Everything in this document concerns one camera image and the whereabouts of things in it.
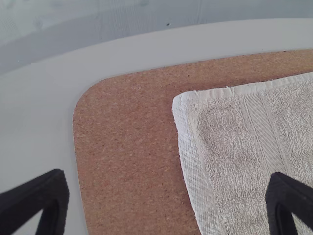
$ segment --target gray background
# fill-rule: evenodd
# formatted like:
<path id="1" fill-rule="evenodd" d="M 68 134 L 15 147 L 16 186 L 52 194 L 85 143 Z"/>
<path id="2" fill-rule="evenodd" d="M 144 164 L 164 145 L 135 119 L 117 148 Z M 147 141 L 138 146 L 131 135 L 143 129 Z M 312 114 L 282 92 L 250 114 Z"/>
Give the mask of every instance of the gray background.
<path id="1" fill-rule="evenodd" d="M 313 16 L 312 0 L 1 1 L 0 74 L 78 48 L 152 31 Z"/>

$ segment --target cork board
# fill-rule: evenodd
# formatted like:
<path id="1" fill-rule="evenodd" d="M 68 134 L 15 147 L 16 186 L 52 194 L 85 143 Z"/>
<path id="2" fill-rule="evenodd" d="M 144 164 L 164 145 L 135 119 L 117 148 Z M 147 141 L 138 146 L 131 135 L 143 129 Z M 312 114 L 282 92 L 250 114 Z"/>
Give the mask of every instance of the cork board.
<path id="1" fill-rule="evenodd" d="M 174 96 L 313 71 L 313 50 L 236 56 L 109 78 L 73 117 L 89 235 L 199 235 L 184 184 Z"/>

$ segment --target white towel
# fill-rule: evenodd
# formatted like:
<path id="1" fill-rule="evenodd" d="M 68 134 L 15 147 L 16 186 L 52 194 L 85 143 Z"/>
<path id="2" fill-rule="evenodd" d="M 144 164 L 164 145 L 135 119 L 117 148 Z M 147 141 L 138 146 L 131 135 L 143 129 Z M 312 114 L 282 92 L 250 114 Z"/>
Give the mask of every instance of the white towel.
<path id="1" fill-rule="evenodd" d="M 274 172 L 313 187 L 313 72 L 185 92 L 174 98 L 173 115 L 203 235 L 269 234 L 265 193 Z"/>

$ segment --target black plastic object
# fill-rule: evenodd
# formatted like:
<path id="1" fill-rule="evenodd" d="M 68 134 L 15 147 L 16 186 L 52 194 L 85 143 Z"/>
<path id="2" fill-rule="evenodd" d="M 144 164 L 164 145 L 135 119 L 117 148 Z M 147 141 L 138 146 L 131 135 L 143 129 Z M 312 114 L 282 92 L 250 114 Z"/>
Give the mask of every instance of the black plastic object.
<path id="1" fill-rule="evenodd" d="M 313 229 L 313 188 L 276 172 L 268 184 L 266 204 L 271 235 L 298 235 L 291 213 Z"/>
<path id="2" fill-rule="evenodd" d="M 10 235 L 43 209 L 36 235 L 62 235 L 69 191 L 64 172 L 54 169 L 0 194 L 0 235 Z"/>

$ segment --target cork mat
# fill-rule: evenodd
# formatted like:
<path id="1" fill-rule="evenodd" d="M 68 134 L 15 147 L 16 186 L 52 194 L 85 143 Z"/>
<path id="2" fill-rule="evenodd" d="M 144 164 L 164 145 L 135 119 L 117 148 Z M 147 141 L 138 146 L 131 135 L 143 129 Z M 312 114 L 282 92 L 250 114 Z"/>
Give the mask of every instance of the cork mat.
<path id="1" fill-rule="evenodd" d="M 178 152 L 174 96 L 313 71 L 313 50 L 208 60 L 109 78 L 73 128 L 89 235 L 199 235 Z"/>

